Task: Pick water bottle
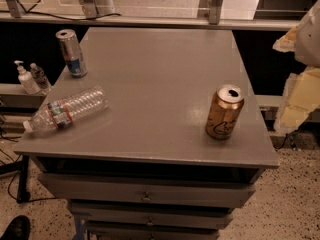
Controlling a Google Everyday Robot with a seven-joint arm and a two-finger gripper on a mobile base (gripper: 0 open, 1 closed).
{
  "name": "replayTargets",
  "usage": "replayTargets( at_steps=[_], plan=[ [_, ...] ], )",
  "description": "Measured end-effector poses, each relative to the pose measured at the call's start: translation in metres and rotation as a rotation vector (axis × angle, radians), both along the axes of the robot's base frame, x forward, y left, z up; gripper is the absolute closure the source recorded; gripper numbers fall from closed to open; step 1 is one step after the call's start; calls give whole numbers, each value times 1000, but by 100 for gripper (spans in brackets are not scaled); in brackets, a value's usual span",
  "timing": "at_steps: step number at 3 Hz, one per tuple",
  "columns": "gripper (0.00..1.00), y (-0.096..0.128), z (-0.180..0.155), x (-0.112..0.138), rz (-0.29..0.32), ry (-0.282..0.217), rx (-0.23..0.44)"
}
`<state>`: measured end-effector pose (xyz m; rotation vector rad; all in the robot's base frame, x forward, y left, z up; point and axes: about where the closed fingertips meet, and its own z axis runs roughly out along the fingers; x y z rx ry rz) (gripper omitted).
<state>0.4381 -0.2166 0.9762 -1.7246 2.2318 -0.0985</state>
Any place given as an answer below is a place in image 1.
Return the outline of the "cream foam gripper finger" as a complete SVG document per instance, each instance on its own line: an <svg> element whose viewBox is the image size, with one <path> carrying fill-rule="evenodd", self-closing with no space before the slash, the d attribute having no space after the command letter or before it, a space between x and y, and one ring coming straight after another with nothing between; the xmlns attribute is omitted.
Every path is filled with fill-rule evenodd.
<svg viewBox="0 0 320 240"><path fill-rule="evenodd" d="M320 69L307 66L291 73L285 82L282 100L273 125L280 136L297 130L309 114L320 106Z"/></svg>

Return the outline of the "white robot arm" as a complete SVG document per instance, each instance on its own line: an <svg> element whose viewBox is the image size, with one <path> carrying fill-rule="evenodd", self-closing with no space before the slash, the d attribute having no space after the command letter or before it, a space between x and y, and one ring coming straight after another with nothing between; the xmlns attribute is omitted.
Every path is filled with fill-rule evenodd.
<svg viewBox="0 0 320 240"><path fill-rule="evenodd" d="M274 129L284 136L297 130L320 106L320 0L273 44L279 52L293 52L295 60L306 66L300 74L286 80Z"/></svg>

